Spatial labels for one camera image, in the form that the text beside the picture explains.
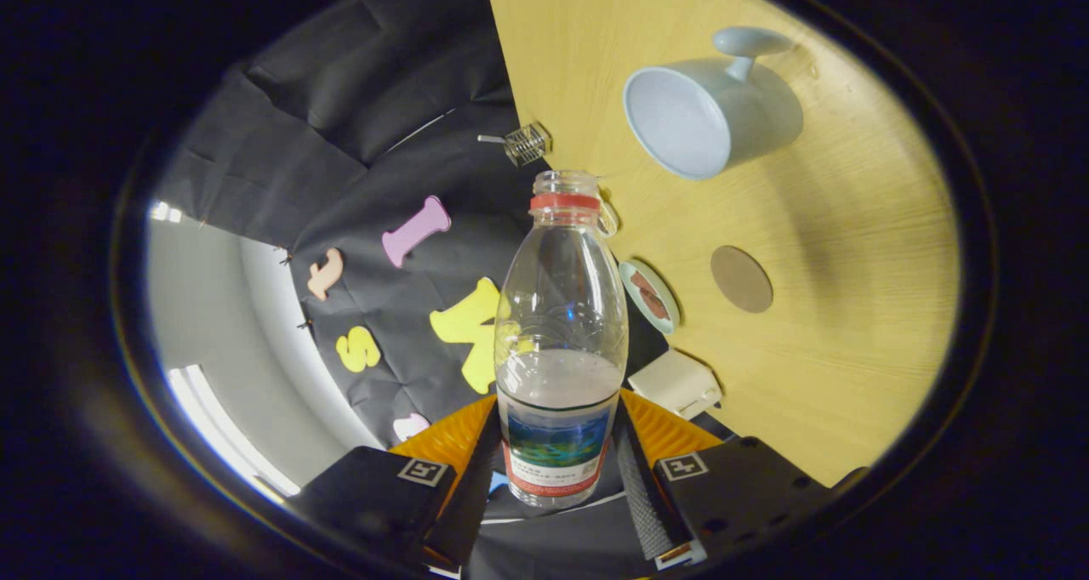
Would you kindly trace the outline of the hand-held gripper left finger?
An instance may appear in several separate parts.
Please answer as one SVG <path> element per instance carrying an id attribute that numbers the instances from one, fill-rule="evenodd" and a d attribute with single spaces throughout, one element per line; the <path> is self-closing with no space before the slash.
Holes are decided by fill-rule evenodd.
<path id="1" fill-rule="evenodd" d="M 457 572 L 482 523 L 500 440 L 497 398 L 487 395 L 392 449 L 348 451 L 287 507 L 370 567 Z"/>

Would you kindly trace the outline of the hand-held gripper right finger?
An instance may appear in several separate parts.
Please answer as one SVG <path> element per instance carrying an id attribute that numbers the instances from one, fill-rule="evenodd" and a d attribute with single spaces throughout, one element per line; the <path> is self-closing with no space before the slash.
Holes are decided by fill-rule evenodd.
<path id="1" fill-rule="evenodd" d="M 718 439 L 629 390 L 614 447 L 643 557 L 660 572 L 790 542 L 834 499 L 763 441 Z"/>

